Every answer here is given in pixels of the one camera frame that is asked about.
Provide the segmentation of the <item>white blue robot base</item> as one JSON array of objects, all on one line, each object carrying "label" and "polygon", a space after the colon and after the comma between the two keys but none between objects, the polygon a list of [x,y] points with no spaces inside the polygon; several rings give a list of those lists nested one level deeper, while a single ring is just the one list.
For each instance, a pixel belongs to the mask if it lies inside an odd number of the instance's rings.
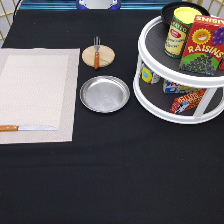
[{"label": "white blue robot base", "polygon": [[84,9],[119,9],[121,0],[76,0],[76,7]]}]

